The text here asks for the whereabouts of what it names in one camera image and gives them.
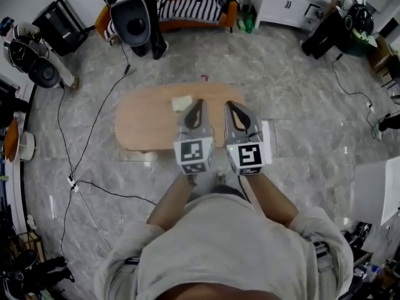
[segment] gray marble floor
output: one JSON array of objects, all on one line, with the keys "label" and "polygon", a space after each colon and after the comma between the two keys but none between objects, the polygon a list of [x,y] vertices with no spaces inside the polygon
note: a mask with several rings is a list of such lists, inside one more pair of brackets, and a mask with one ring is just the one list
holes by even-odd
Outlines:
[{"label": "gray marble floor", "polygon": [[[355,165],[398,156],[400,132],[388,131],[382,142],[373,140],[366,122],[366,100],[345,95],[332,72],[331,62],[339,51],[330,50],[317,61],[302,53],[300,37],[299,32],[287,27],[267,24],[253,34],[187,29],[165,34],[170,49],[159,61],[151,55],[138,58],[125,46],[131,72],[106,101],[76,178],[94,181],[115,193],[157,201],[178,173],[174,156],[164,153],[155,161],[143,162],[121,148],[113,126],[117,103],[130,89],[202,81],[201,75],[206,74],[210,81],[236,85],[246,95],[248,106],[270,122],[273,161],[264,168],[265,174],[299,208],[321,206],[343,225],[341,219],[351,217],[349,199]],[[75,165],[103,99],[123,75],[126,59],[119,45],[110,46],[92,32],[66,61],[82,82],[78,92],[66,92],[60,109],[60,123]],[[366,59],[344,56],[336,68],[344,88],[364,91],[373,100],[371,122],[400,109],[389,99],[389,92],[380,89],[381,81]],[[66,178],[70,170],[57,124],[62,95],[61,89],[37,89],[29,129],[36,136],[38,148],[24,170],[27,209],[36,220],[49,258],[60,254],[69,197]],[[229,173],[223,152],[217,151],[213,168]],[[203,191],[210,177],[202,176]],[[231,173],[229,182],[238,186]],[[72,196],[64,239],[64,252],[76,283],[63,281],[61,287],[69,299],[94,299],[94,272],[128,221],[145,221],[152,206],[138,199],[110,196],[84,184],[80,190],[81,196]],[[368,248],[373,251],[385,245],[384,232],[376,229]],[[388,254],[394,251],[394,245]],[[388,255],[380,252],[379,260]]]}]

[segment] backpack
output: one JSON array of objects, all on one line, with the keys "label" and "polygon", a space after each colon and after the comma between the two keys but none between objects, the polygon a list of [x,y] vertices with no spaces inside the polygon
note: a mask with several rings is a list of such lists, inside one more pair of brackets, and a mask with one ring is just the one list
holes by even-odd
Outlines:
[{"label": "backpack", "polygon": [[365,32],[371,35],[374,31],[374,19],[371,12],[367,9],[364,0],[362,4],[354,0],[346,17],[344,17],[344,26],[347,30],[357,30],[359,33]]}]

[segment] cabinet door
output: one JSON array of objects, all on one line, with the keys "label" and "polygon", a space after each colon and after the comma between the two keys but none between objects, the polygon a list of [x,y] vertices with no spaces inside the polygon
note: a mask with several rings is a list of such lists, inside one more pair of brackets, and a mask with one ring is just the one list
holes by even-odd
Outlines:
[{"label": "cabinet door", "polygon": [[289,0],[263,0],[260,10],[261,20],[272,23],[281,23],[287,12]]},{"label": "cabinet door", "polygon": [[285,9],[282,22],[289,26],[299,27],[305,20],[304,14],[309,6],[308,3],[298,0],[289,0],[289,7]]}]

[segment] black chair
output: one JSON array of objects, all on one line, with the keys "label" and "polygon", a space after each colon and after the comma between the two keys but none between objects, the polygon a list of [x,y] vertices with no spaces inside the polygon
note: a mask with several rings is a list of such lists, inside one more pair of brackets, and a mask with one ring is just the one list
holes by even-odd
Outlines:
[{"label": "black chair", "polygon": [[383,66],[381,69],[378,70],[378,72],[382,69],[386,68],[387,73],[385,73],[383,76],[386,76],[388,73],[390,73],[391,80],[385,83],[381,88],[386,87],[388,84],[393,83],[387,89],[390,89],[393,87],[396,83],[400,84],[400,59],[397,55],[391,56],[385,66]]}]

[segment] wooden table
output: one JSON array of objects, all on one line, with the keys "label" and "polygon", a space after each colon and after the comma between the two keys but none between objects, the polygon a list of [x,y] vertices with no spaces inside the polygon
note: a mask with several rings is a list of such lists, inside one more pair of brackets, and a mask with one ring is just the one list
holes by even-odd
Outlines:
[{"label": "wooden table", "polygon": [[216,146],[224,144],[226,101],[245,104],[240,90],[226,83],[169,84],[129,91],[119,102],[115,133],[127,150],[157,151],[173,149],[177,138],[179,113],[173,111],[172,98],[192,96],[207,102]]}]

